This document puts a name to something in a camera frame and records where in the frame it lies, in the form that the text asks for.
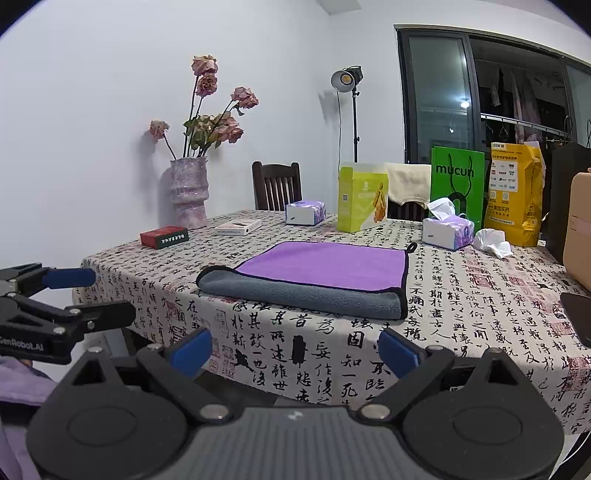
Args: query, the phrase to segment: yellow-green box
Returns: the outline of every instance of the yellow-green box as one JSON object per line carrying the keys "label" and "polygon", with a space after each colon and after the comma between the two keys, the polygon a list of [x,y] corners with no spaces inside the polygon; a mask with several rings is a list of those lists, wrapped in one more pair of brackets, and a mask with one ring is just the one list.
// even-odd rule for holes
{"label": "yellow-green box", "polygon": [[344,164],[339,172],[337,230],[358,232],[386,223],[388,175],[382,165]]}

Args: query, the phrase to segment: yellow bag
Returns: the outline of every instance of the yellow bag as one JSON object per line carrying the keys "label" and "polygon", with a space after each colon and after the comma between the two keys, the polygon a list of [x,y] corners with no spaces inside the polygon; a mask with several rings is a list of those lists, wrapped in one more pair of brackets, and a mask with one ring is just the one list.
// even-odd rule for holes
{"label": "yellow bag", "polygon": [[542,153],[537,147],[491,144],[485,228],[505,232],[518,247],[535,247],[542,217]]}

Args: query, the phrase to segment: flower stem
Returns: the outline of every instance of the flower stem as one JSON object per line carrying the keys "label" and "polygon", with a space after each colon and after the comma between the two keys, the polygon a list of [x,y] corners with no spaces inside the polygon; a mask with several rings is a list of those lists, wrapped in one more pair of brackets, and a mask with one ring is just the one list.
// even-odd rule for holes
{"label": "flower stem", "polygon": [[164,137],[164,141],[166,142],[166,146],[167,146],[167,147],[168,147],[168,149],[170,150],[170,153],[172,153],[172,155],[173,155],[173,158],[176,160],[176,159],[177,159],[177,157],[176,157],[176,155],[174,154],[174,152],[173,152],[173,149],[172,149],[172,148],[170,148],[170,144],[168,143],[168,138],[166,138],[166,135],[164,135],[164,134],[162,134],[162,136]]}
{"label": "flower stem", "polygon": [[[195,116],[199,116],[199,110],[201,110],[201,104],[203,103],[203,97],[199,100],[199,105],[197,106],[197,113]],[[189,149],[187,150],[187,155],[189,154],[189,150],[191,149],[191,145],[193,145],[193,137],[195,136],[195,127],[193,127],[193,132],[191,133],[191,140],[189,140]]]}
{"label": "flower stem", "polygon": [[[199,77],[195,78],[195,87],[193,87],[193,96],[191,97],[191,111],[189,112],[189,120],[192,119],[193,117],[193,108],[195,107],[195,92],[197,92],[197,82],[199,81]],[[185,143],[183,146],[183,157],[185,157],[187,155],[187,135],[185,135]]]}
{"label": "flower stem", "polygon": [[[224,109],[224,111],[222,112],[222,114],[220,115],[220,118],[217,120],[217,122],[214,124],[214,126],[212,127],[212,130],[209,132],[209,135],[207,136],[208,138],[211,136],[211,134],[215,131],[216,127],[219,125],[219,123],[222,121],[223,116],[226,114],[226,112],[231,112],[234,107],[236,105],[238,105],[238,103],[236,105],[234,105],[232,108],[230,108],[230,105],[232,104],[234,100],[230,100],[230,103],[228,104],[228,106]],[[212,144],[206,144],[205,147],[201,148],[199,155],[197,155],[198,157],[204,156],[205,153],[208,151],[209,147],[211,147]]]}

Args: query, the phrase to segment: tissue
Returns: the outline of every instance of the tissue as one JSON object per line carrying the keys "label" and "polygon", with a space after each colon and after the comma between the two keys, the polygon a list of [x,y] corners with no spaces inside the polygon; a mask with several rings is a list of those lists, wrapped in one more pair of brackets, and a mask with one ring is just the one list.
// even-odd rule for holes
{"label": "tissue", "polygon": [[456,214],[456,208],[453,206],[453,202],[447,197],[433,200],[427,204],[427,208],[437,220],[445,220],[447,217]]}
{"label": "tissue", "polygon": [[500,259],[513,255],[511,244],[505,241],[505,232],[494,230],[494,228],[480,230],[474,237],[472,245],[477,250],[492,252]]}
{"label": "tissue", "polygon": [[450,199],[444,197],[427,205],[436,217],[423,220],[423,242],[449,250],[469,245],[474,240],[474,222],[456,216]]}

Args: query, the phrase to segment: tissue box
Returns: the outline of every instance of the tissue box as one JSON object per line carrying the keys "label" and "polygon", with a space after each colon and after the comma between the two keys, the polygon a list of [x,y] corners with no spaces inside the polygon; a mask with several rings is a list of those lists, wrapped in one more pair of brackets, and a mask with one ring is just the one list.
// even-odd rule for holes
{"label": "tissue box", "polygon": [[326,217],[326,207],[322,202],[289,203],[285,206],[285,223],[287,225],[317,225]]}
{"label": "tissue box", "polygon": [[474,222],[451,215],[445,220],[423,220],[423,242],[436,247],[457,250],[474,241]]}

